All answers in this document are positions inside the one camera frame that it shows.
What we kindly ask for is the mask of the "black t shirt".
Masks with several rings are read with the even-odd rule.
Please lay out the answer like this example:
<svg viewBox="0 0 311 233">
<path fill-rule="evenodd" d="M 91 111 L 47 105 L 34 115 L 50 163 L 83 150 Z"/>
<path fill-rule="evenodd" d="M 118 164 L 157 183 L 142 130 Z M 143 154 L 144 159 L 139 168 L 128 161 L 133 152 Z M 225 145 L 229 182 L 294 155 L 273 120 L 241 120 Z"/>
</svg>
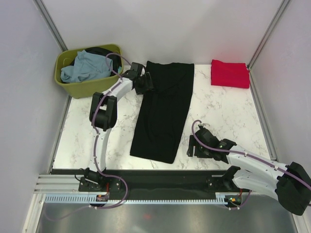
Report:
<svg viewBox="0 0 311 233">
<path fill-rule="evenodd" d="M 190 108 L 194 64 L 148 61 L 154 90 L 143 96 L 130 155 L 172 164 Z"/>
</svg>

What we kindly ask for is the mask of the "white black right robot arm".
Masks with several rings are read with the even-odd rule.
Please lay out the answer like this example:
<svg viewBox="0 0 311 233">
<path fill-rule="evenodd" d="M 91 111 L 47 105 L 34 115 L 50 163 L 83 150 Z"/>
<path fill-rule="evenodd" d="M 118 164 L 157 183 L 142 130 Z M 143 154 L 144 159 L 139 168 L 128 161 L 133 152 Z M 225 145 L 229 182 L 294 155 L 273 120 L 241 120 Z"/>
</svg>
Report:
<svg viewBox="0 0 311 233">
<path fill-rule="evenodd" d="M 300 164 L 287 165 L 255 155 L 234 141 L 219 140 L 203 125 L 190 135 L 187 155 L 229 164 L 222 180 L 228 191 L 239 188 L 269 196 L 297 216 L 311 204 L 311 178 Z"/>
</svg>

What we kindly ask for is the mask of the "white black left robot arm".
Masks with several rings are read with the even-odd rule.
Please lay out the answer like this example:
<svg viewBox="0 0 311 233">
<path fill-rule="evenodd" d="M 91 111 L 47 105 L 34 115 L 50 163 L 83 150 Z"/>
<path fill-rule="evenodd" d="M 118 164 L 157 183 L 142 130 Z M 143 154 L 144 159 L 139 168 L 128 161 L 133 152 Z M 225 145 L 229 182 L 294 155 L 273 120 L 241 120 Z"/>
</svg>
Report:
<svg viewBox="0 0 311 233">
<path fill-rule="evenodd" d="M 96 191 L 105 189 L 107 184 L 106 150 L 109 135 L 118 117 L 118 101 L 128 92 L 135 90 L 143 95 L 154 89 L 151 75 L 146 66 L 132 63 L 130 69 L 120 75 L 117 82 L 108 90 L 93 94 L 89 120 L 94 132 L 94 146 L 91 164 L 86 169 L 84 178 Z"/>
</svg>

